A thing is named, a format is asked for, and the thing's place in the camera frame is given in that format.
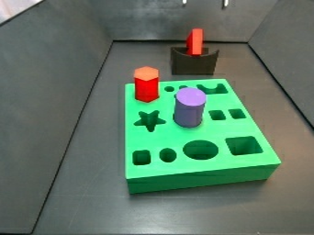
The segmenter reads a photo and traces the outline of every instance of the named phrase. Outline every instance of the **green foam block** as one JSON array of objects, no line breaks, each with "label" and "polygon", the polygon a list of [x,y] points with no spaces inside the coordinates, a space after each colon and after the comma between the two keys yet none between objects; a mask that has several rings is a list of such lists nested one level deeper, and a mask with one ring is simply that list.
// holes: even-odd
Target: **green foam block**
[{"label": "green foam block", "polygon": [[[183,87],[206,93],[202,124],[173,120]],[[159,99],[126,85],[126,178],[131,194],[268,179],[281,160],[226,79],[159,82]]]}]

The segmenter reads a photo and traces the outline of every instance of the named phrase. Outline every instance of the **small square hole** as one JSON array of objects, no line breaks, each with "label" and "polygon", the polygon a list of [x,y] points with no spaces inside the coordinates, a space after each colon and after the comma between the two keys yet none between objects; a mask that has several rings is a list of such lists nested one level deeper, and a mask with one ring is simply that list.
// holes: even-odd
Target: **small square hole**
[{"label": "small square hole", "polygon": [[246,114],[243,113],[242,109],[239,109],[239,108],[230,109],[230,113],[231,113],[231,117],[234,119],[246,118]]},{"label": "small square hole", "polygon": [[150,151],[134,151],[133,152],[133,163],[135,165],[147,165],[151,163]]},{"label": "small square hole", "polygon": [[247,155],[262,153],[262,147],[253,136],[227,138],[226,139],[233,155]]},{"label": "small square hole", "polygon": [[226,120],[226,116],[221,110],[211,110],[210,111],[211,119],[217,120]]}]

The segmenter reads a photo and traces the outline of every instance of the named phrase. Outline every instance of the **oval hole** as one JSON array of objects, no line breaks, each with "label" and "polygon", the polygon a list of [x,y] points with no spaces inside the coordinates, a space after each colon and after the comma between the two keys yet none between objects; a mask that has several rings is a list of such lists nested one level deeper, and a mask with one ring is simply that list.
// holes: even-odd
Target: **oval hole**
[{"label": "oval hole", "polygon": [[207,140],[194,140],[183,147],[186,156],[195,160],[207,160],[217,156],[218,146]]},{"label": "oval hole", "polygon": [[173,92],[173,91],[174,91],[173,86],[166,86],[166,87],[165,87],[165,91],[166,91],[166,92]]},{"label": "oval hole", "polygon": [[163,149],[159,157],[163,162],[173,162],[177,158],[177,152],[173,149]]}]

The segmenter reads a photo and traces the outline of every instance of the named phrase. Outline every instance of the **red hexagonal prism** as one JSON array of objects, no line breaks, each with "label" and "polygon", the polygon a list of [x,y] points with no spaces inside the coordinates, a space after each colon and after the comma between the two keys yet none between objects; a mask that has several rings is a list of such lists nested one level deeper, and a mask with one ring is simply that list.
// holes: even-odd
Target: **red hexagonal prism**
[{"label": "red hexagonal prism", "polygon": [[187,37],[187,54],[189,55],[202,55],[202,38],[203,32],[202,28],[194,28]]},{"label": "red hexagonal prism", "polygon": [[134,72],[135,98],[151,102],[159,98],[159,70],[145,66]]}]

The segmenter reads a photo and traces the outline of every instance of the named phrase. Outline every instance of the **gray wall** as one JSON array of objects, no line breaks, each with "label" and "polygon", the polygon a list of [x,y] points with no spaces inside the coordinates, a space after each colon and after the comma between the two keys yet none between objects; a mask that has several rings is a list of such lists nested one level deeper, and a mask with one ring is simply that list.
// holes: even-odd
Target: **gray wall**
[{"label": "gray wall", "polygon": [[0,233],[35,226],[111,44],[86,0],[0,27]]},{"label": "gray wall", "polygon": [[314,127],[314,1],[281,0],[249,44]]},{"label": "gray wall", "polygon": [[247,42],[277,0],[91,0],[114,39],[185,40],[193,28],[211,41]]}]

